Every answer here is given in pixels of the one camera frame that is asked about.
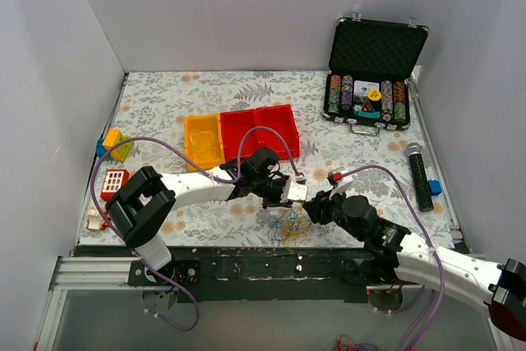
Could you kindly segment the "red white window block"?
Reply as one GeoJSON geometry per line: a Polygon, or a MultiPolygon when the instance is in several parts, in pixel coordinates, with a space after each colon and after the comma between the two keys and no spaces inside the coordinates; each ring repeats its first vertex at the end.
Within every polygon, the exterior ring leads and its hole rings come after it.
{"type": "Polygon", "coordinates": [[[104,175],[100,198],[108,201],[129,179],[126,169],[108,169],[104,175]]]}

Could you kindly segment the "red plastic bin tray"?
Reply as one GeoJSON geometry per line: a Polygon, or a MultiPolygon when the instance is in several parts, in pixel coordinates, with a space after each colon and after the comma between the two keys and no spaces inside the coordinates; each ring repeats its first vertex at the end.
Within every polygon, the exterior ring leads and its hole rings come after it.
{"type": "MultiPolygon", "coordinates": [[[[299,133],[290,104],[224,112],[220,114],[220,126],[226,161],[237,158],[242,138],[253,127],[275,130],[287,143],[292,157],[296,159],[300,156],[299,133]]],[[[242,157],[251,156],[262,146],[272,149],[280,159],[288,159],[288,153],[281,140],[274,133],[264,129],[257,129],[247,137],[242,148],[242,157]]]]}

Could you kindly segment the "yellow plastic bin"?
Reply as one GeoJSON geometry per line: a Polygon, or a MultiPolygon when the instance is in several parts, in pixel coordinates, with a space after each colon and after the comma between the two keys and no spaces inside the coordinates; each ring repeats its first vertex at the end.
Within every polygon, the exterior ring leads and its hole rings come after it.
{"type": "Polygon", "coordinates": [[[218,113],[187,117],[184,121],[185,156],[204,170],[224,163],[224,145],[218,113]]]}

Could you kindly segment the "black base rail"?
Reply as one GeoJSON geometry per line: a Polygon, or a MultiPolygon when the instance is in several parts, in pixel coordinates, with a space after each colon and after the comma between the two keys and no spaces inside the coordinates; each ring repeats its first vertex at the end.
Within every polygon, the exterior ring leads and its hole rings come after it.
{"type": "Polygon", "coordinates": [[[397,309],[419,286],[361,248],[173,247],[164,270],[199,302],[341,300],[397,309]]]}

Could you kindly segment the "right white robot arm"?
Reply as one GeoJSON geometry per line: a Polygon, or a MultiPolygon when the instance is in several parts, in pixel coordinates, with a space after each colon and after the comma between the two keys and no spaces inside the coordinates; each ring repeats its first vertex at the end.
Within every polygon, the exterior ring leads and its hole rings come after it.
{"type": "Polygon", "coordinates": [[[420,284],[455,298],[491,318],[507,335],[525,339],[525,265],[480,260],[431,247],[404,226],[380,217],[364,196],[319,192],[303,204],[315,224],[334,223],[362,242],[375,260],[373,276],[420,284]]]}

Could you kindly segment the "yellow green toy block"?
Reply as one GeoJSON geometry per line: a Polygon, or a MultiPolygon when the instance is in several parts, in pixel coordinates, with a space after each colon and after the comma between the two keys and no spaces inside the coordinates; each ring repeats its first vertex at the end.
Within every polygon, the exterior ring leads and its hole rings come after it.
{"type": "Polygon", "coordinates": [[[103,139],[102,146],[109,150],[108,156],[117,162],[124,162],[130,153],[133,142],[125,142],[127,138],[117,128],[110,128],[103,139]]]}

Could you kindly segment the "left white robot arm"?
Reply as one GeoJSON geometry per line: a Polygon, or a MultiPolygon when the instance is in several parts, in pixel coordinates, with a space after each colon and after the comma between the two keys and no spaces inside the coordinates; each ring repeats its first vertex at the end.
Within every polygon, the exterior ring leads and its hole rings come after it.
{"type": "Polygon", "coordinates": [[[274,167],[278,155],[262,147],[240,163],[233,160],[203,173],[162,174],[141,168],[106,202],[105,209],[126,246],[147,264],[155,284],[174,277],[173,256],[159,233],[173,209],[207,201],[231,201],[254,194],[263,206],[290,206],[294,179],[274,167]]]}

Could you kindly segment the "black poker chip case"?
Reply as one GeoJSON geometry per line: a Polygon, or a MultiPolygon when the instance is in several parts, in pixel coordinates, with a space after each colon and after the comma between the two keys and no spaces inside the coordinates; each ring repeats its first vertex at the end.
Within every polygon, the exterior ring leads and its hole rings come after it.
{"type": "Polygon", "coordinates": [[[352,127],[408,129],[408,79],[428,35],[426,26],[412,21],[338,19],[322,117],[352,127]]]}

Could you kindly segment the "black microphone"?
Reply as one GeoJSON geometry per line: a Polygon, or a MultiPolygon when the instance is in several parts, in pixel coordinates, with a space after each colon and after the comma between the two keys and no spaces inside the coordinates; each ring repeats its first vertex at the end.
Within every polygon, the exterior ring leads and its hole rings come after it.
{"type": "Polygon", "coordinates": [[[418,209],[421,212],[433,211],[434,205],[423,163],[422,147],[417,142],[409,143],[405,149],[405,155],[408,158],[411,169],[418,209]]]}

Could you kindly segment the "white red toy figure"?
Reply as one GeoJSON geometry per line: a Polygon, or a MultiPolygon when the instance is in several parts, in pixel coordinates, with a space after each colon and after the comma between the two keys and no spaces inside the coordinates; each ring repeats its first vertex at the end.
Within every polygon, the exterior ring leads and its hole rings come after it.
{"type": "Polygon", "coordinates": [[[101,215],[96,209],[91,208],[87,211],[86,229],[89,231],[104,231],[111,219],[104,213],[101,215]]]}

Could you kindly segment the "small blue block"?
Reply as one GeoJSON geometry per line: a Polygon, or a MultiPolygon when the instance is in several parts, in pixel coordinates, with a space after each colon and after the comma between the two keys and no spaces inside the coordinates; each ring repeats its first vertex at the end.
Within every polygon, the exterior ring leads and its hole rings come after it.
{"type": "Polygon", "coordinates": [[[439,196],[442,192],[442,186],[439,180],[429,180],[428,181],[429,190],[431,196],[439,196]]]}

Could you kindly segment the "blue toy block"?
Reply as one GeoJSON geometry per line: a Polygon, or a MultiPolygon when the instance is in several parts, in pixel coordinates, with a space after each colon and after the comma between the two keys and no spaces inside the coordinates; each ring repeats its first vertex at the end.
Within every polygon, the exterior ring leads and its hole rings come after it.
{"type": "Polygon", "coordinates": [[[98,158],[101,158],[105,155],[106,152],[107,152],[107,149],[104,147],[104,138],[98,139],[96,143],[96,149],[95,149],[96,156],[98,158]]]}

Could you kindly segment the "aluminium frame rail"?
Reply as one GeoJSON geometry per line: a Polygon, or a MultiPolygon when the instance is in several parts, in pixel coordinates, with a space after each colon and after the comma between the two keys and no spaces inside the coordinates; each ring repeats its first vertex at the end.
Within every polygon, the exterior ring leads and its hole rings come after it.
{"type": "Polygon", "coordinates": [[[130,257],[59,257],[50,290],[115,290],[127,287],[130,257]]]}

